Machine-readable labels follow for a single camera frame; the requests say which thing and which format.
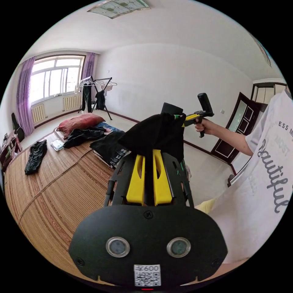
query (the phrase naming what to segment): screw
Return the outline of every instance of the screw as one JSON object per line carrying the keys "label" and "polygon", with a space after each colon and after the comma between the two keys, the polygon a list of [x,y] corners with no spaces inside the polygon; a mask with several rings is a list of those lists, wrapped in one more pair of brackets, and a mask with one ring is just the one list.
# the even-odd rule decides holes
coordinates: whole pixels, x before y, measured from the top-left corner
{"label": "screw", "polygon": [[77,264],[78,264],[79,266],[84,266],[84,265],[85,265],[85,261],[84,261],[83,259],[81,259],[81,258],[78,258],[78,259],[76,260],[76,262],[77,262]]}
{"label": "screw", "polygon": [[151,219],[153,216],[154,216],[154,214],[151,212],[151,211],[145,211],[144,213],[143,213],[143,216],[146,218],[146,219]]}
{"label": "screw", "polygon": [[213,262],[212,262],[212,266],[217,266],[219,264],[220,260],[219,259],[215,259]]}

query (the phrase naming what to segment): label sticker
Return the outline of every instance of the label sticker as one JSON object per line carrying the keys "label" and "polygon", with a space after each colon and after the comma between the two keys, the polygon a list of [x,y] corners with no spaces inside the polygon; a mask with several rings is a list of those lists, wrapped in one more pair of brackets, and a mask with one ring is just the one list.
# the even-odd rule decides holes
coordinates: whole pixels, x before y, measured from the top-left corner
{"label": "label sticker", "polygon": [[160,265],[134,265],[135,286],[161,286]]}

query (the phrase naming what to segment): bamboo mat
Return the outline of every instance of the bamboo mat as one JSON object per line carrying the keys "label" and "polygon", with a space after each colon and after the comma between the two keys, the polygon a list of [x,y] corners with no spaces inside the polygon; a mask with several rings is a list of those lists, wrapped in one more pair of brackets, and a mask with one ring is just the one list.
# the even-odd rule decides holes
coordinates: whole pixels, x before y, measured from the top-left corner
{"label": "bamboo mat", "polygon": [[[58,138],[56,131],[43,138],[48,150],[37,173],[24,173],[29,148],[9,164],[6,201],[21,231],[49,262],[94,282],[79,272],[68,248],[79,223],[102,208],[113,169],[92,152],[91,142],[55,151],[50,143]],[[102,280],[96,283],[111,285]]]}

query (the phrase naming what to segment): yellow part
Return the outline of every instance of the yellow part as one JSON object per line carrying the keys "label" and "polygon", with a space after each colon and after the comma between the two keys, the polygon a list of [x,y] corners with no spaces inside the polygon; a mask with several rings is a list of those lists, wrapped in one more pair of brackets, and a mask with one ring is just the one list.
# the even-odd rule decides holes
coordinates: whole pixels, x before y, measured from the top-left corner
{"label": "yellow part", "polygon": [[172,194],[160,150],[153,150],[153,170],[155,206],[171,203]]}
{"label": "yellow part", "polygon": [[210,199],[209,201],[204,201],[201,204],[195,206],[195,208],[208,214],[212,210],[215,202],[216,202],[216,199]]}
{"label": "yellow part", "polygon": [[129,188],[126,195],[126,200],[129,203],[143,205],[145,163],[146,158],[144,156],[136,156]]}
{"label": "yellow part", "polygon": [[199,116],[200,116],[199,114],[188,115],[188,116],[186,116],[185,121],[194,120],[194,119],[198,118]]}

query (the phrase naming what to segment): tiled floor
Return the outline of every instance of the tiled floor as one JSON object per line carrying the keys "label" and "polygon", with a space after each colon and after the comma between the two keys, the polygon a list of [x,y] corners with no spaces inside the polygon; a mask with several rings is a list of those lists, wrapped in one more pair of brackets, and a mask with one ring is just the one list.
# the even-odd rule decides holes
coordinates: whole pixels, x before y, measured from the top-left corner
{"label": "tiled floor", "polygon": [[[95,110],[93,113],[102,116],[106,123],[123,131],[127,131],[135,125],[135,122],[112,114],[113,120],[110,120],[104,111]],[[29,147],[40,138],[52,132],[62,121],[80,114],[68,114],[39,126],[21,142],[22,147]],[[184,157],[185,163],[189,166],[192,173],[190,187],[195,205],[218,197],[227,188],[227,178],[233,173],[229,165],[186,144],[184,145]]]}

